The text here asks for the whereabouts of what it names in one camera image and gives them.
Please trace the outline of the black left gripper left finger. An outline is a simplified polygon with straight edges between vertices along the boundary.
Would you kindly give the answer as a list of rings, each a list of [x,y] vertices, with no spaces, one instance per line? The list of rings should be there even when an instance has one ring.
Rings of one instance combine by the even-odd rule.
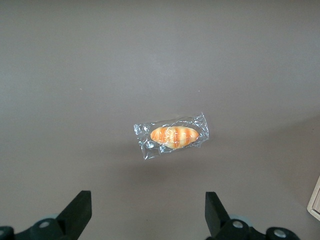
[[[56,218],[45,218],[17,233],[16,240],[77,240],[92,217],[92,195],[82,190]]]

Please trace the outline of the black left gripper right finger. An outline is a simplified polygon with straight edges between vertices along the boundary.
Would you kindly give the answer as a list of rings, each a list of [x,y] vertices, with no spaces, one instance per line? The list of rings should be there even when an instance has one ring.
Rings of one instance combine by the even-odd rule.
[[[215,192],[205,193],[205,220],[208,240],[264,240],[265,235],[240,219],[229,217]]]

